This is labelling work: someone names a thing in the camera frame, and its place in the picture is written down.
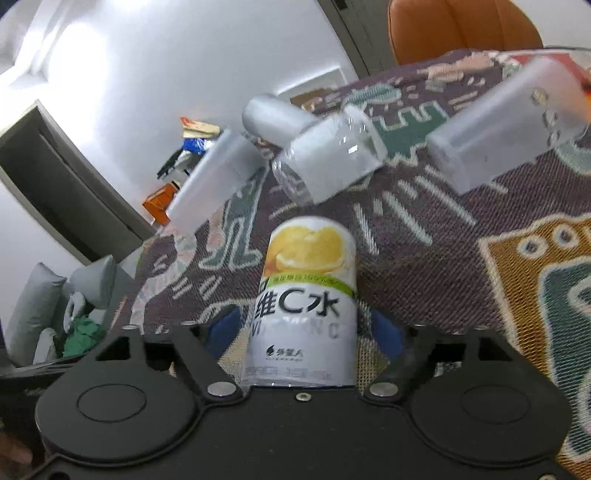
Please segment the person's left hand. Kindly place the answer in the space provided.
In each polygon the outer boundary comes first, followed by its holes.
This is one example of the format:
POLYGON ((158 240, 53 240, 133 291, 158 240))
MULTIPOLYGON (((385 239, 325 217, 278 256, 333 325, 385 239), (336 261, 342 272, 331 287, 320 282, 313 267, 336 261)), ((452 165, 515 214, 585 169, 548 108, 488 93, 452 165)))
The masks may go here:
POLYGON ((3 473, 16 465, 30 466, 33 460, 30 448, 4 430, 0 432, 0 455, 3 473))

